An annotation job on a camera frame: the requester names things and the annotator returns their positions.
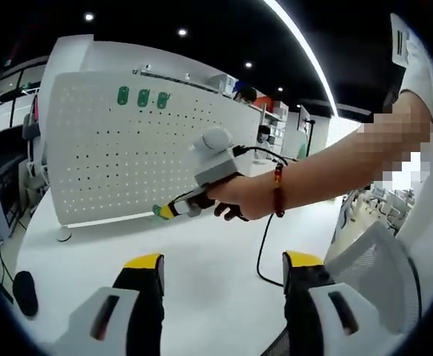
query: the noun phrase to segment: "white pegboard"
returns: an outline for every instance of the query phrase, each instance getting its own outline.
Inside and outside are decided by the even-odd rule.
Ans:
[[[118,103],[127,87],[127,103]],[[148,103],[138,105],[140,90]],[[170,96],[158,108],[160,93]],[[55,79],[47,118],[47,163],[62,225],[151,211],[195,185],[182,162],[205,129],[228,129],[254,145],[260,113],[202,88],[140,73],[65,73]],[[251,164],[252,155],[246,155]]]

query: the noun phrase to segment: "black ceiling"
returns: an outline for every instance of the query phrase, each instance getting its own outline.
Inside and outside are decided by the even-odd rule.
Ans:
[[[288,103],[326,100],[310,62],[263,0],[86,1],[31,13],[13,64],[47,55],[60,36],[135,43],[196,59]],[[397,75],[385,7],[363,1],[280,0],[315,52],[337,103],[379,111]],[[87,23],[85,11],[95,13]],[[180,38],[177,29],[188,36]],[[254,66],[247,70],[246,61]],[[310,112],[329,115],[324,107]]]

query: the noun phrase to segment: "green clip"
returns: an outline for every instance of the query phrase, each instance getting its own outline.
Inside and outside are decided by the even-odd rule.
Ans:
[[[151,91],[149,89],[141,89],[139,91],[139,95],[137,97],[137,105],[140,108],[146,107],[148,106],[148,102],[149,102],[149,93]]]
[[[120,87],[118,91],[118,104],[126,105],[128,103],[128,97],[129,97],[129,88]]]
[[[156,204],[154,204],[154,205],[152,206],[152,212],[154,213],[154,215],[156,215],[157,217],[160,217],[161,219],[168,220],[167,217],[163,217],[163,216],[160,214],[160,209],[161,209],[161,207],[158,206],[158,205],[156,205]]]
[[[159,109],[165,109],[165,107],[167,106],[167,101],[169,100],[170,97],[171,97],[170,94],[161,91],[159,93],[159,96],[157,97],[157,107]]]

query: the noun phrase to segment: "hand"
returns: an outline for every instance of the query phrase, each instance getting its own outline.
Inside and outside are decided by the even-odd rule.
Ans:
[[[220,201],[214,212],[217,217],[228,209],[227,204],[238,205],[241,214],[248,220],[258,220],[269,215],[273,210],[272,188],[266,184],[264,176],[234,177],[210,188],[207,196],[209,199]],[[231,212],[225,214],[227,221],[234,217]]]

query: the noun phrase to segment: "white table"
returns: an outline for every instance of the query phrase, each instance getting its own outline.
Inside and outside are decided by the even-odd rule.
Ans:
[[[260,166],[257,171],[264,171]],[[273,218],[262,273],[282,280],[281,253],[296,250],[324,258],[341,197]],[[165,255],[162,355],[260,355],[285,326],[282,289],[256,274],[267,218],[225,222],[201,217],[155,217],[70,229],[56,218],[50,191],[30,221],[17,271],[35,280],[39,313],[15,313],[37,343],[52,343],[68,317],[101,286],[111,286],[123,265],[153,252]]]

